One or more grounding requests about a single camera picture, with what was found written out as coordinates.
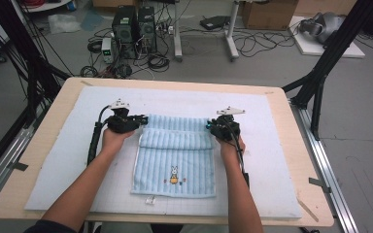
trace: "computer tower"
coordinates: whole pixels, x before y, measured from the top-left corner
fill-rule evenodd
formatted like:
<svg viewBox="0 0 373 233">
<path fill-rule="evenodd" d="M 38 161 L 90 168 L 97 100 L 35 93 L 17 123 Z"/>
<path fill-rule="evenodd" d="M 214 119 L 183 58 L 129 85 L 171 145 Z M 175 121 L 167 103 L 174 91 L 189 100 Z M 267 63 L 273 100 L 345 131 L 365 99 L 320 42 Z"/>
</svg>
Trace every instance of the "computer tower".
<svg viewBox="0 0 373 233">
<path fill-rule="evenodd" d="M 142 38 L 142 52 L 156 52 L 156 32 L 153 7 L 142 7 L 138 11 L 138 23 Z"/>
<path fill-rule="evenodd" d="M 135 6 L 118 6 L 112 29 L 119 52 L 126 52 L 129 55 L 125 58 L 136 58 L 135 44 L 140 39 L 140 34 Z"/>
</svg>

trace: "human hand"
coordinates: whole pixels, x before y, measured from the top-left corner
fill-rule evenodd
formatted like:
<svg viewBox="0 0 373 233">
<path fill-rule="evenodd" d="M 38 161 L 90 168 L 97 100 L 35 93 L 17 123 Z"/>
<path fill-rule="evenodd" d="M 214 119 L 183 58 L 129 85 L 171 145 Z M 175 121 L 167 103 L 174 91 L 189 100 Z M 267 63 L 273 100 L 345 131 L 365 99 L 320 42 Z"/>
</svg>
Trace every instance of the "human hand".
<svg viewBox="0 0 373 233">
<path fill-rule="evenodd" d="M 123 141 L 134 134 L 135 131 L 119 134 L 107 128 L 102 139 L 102 152 L 115 155 L 123 145 Z"/>
<path fill-rule="evenodd" d="M 223 164 L 237 164 L 239 165 L 239 160 L 237 156 L 237 149 L 235 148 L 235 141 L 230 142 L 223 141 L 217 138 L 217 141 L 220 143 L 220 156 L 222 157 Z M 241 148 L 242 153 L 245 151 L 245 143 L 240 136 L 238 139 L 239 147 Z"/>
</svg>

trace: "human arm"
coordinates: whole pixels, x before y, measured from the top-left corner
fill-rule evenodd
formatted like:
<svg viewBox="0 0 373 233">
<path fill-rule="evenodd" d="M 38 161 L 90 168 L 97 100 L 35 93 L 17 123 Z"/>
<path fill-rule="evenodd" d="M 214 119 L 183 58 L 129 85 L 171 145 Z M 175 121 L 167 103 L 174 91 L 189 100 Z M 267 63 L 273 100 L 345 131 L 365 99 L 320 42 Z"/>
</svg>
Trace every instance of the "human arm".
<svg viewBox="0 0 373 233">
<path fill-rule="evenodd" d="M 217 139 L 228 185 L 228 224 L 230 233 L 262 233 L 262 223 L 250 189 L 241 172 L 235 144 Z M 245 144 L 239 138 L 241 150 Z"/>
<path fill-rule="evenodd" d="M 78 232 L 115 155 L 120 151 L 123 141 L 133 133 L 117 134 L 106 129 L 98 156 L 58 197 L 42 219 L 61 223 Z"/>
</svg>

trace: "concrete floor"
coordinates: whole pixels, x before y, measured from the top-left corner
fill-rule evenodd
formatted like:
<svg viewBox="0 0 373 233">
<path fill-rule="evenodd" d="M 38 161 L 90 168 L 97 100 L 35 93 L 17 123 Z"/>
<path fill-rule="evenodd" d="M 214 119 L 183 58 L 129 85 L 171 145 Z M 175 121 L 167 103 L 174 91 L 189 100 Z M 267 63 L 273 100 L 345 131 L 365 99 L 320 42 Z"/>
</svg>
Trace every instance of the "concrete floor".
<svg viewBox="0 0 373 233">
<path fill-rule="evenodd" d="M 70 14 L 63 9 L 46 14 Z M 86 11 L 72 15 L 82 21 Z M 181 25 L 199 28 L 192 17 Z M 74 74 L 88 63 L 87 39 L 100 29 L 110 27 L 104 19 L 94 31 L 48 35 L 47 38 Z M 183 36 L 185 56 L 182 63 L 173 58 L 164 73 L 138 72 L 133 79 L 192 83 L 230 83 L 243 85 L 284 86 L 306 74 L 318 61 L 316 56 L 301 55 L 296 46 L 275 48 L 255 57 L 241 56 L 229 61 L 229 52 L 221 35 L 200 33 Z M 365 43 L 373 46 L 372 41 Z M 356 41 L 364 59 L 342 58 L 329 74 L 322 100 L 320 135 L 344 197 L 359 232 L 373 232 L 373 49 Z M 64 69 L 47 48 L 51 63 Z M 288 93 L 292 97 L 296 92 Z M 10 62 L 0 63 L 0 139 L 25 106 L 24 95 Z M 22 232 L 33 221 L 0 219 L 0 232 Z M 300 232 L 295 227 L 265 227 L 266 232 Z M 342 232 L 338 223 L 321 232 Z"/>
</svg>

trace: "striped towel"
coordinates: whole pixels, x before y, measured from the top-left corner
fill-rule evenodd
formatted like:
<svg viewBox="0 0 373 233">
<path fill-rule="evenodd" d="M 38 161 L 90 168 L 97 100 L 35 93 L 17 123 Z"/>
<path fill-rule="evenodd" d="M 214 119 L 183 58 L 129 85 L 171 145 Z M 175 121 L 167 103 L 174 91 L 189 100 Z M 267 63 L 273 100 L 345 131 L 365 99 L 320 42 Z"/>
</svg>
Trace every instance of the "striped towel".
<svg viewBox="0 0 373 233">
<path fill-rule="evenodd" d="M 215 196 L 214 142 L 207 118 L 149 116 L 140 139 L 132 193 Z"/>
</svg>

